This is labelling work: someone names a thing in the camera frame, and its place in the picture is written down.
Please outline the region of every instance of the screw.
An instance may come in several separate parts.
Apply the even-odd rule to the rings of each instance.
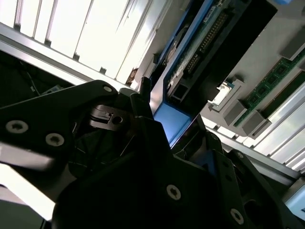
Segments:
[[[168,185],[166,187],[167,194],[174,200],[180,200],[181,192],[175,185]]]
[[[239,156],[239,158],[241,158],[241,159],[243,159],[243,158],[244,158],[243,154],[242,154],[242,153],[240,153],[240,152],[237,152],[237,155],[238,155],[238,156]]]
[[[231,216],[233,217],[233,219],[239,224],[239,225],[243,225],[244,224],[244,218],[242,216],[242,214],[240,214],[240,212],[236,209],[231,209],[230,211]]]
[[[21,120],[12,120],[6,123],[5,128],[13,134],[23,134],[29,129],[29,126]]]
[[[105,89],[105,91],[112,92],[112,89],[110,87],[104,86],[103,88]]]
[[[46,143],[50,146],[61,146],[65,142],[63,136],[57,133],[51,133],[46,136]]]

